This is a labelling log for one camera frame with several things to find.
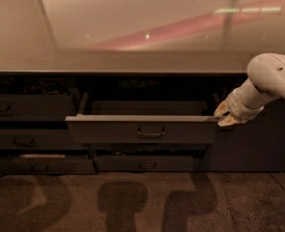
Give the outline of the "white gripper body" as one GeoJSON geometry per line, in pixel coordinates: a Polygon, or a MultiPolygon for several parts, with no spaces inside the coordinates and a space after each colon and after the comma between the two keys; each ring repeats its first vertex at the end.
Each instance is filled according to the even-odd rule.
{"type": "Polygon", "coordinates": [[[241,96],[237,90],[233,90],[226,99],[228,111],[230,115],[239,123],[244,124],[249,120],[254,119],[263,109],[249,108],[241,100],[241,96]]]}

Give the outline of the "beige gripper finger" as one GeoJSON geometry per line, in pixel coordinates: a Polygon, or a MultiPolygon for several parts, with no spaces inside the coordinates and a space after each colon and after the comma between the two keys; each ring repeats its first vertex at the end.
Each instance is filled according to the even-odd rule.
{"type": "Polygon", "coordinates": [[[229,111],[229,109],[228,109],[227,102],[226,101],[222,101],[219,104],[219,106],[217,107],[217,109],[214,111],[214,117],[215,118],[220,118],[221,116],[223,116],[228,111],[229,111]]]}
{"type": "Polygon", "coordinates": [[[224,127],[230,127],[230,126],[238,125],[240,123],[241,123],[240,120],[238,120],[237,118],[233,117],[231,114],[228,114],[227,116],[222,116],[219,119],[217,124],[220,127],[224,128],[224,127]]]}

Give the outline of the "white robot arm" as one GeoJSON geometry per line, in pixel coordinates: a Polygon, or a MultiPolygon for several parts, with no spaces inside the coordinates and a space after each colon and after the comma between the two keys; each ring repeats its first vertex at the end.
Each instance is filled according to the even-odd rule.
{"type": "Polygon", "coordinates": [[[270,102],[285,100],[285,55],[264,53],[247,66],[247,80],[234,89],[214,112],[220,127],[254,119],[270,102]]]}

